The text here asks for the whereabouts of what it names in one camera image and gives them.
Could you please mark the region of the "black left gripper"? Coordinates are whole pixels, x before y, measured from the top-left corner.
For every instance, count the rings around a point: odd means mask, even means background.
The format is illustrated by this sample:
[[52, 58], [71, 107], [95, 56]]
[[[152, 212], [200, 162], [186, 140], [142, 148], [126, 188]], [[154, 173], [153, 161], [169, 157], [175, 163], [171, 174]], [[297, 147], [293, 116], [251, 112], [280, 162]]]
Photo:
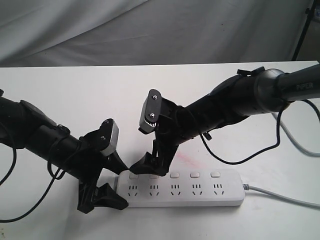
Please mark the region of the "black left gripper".
[[129, 170], [117, 151], [108, 156], [102, 155], [101, 150], [104, 146], [104, 141], [101, 140], [101, 137], [106, 136], [106, 131], [102, 124], [98, 129], [90, 131], [79, 138], [79, 149], [66, 161], [68, 173], [71, 175], [77, 174], [77, 209], [84, 214], [88, 214], [96, 207], [125, 209], [129, 206], [127, 200], [119, 196], [108, 183], [97, 186], [103, 169], [107, 169], [117, 175]]

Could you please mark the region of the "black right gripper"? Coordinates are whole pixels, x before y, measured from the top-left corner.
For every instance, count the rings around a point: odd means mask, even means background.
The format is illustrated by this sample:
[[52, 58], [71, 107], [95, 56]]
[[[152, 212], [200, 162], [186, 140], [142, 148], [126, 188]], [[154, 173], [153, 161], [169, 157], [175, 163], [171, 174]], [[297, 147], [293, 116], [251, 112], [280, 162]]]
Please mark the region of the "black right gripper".
[[165, 176], [179, 145], [187, 140], [189, 123], [190, 113], [187, 109], [163, 97], [154, 130], [152, 154], [146, 152], [129, 171], [135, 175]]

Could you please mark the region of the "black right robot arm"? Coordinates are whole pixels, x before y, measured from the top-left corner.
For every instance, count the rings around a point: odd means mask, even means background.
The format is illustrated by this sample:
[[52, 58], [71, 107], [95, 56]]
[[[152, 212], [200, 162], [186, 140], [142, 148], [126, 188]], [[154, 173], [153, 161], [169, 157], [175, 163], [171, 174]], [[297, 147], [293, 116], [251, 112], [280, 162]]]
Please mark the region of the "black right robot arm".
[[179, 145], [210, 132], [235, 125], [253, 115], [277, 113], [293, 102], [310, 103], [320, 96], [320, 67], [313, 65], [286, 73], [276, 68], [239, 69], [188, 106], [177, 105], [151, 89], [143, 103], [139, 131], [155, 134], [153, 148], [130, 167], [136, 175], [165, 176]]

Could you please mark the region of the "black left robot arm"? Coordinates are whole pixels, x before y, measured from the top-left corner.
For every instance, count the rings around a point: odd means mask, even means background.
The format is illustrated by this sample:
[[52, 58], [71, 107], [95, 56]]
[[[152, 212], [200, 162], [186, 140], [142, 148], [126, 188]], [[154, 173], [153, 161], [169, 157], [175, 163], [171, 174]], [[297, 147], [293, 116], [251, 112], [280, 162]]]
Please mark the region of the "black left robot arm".
[[123, 210], [128, 202], [108, 184], [98, 187], [103, 169], [117, 175], [128, 170], [117, 153], [119, 128], [112, 118], [80, 138], [55, 123], [33, 104], [0, 98], [0, 142], [13, 149], [27, 149], [78, 180], [78, 205], [82, 213], [95, 207]]

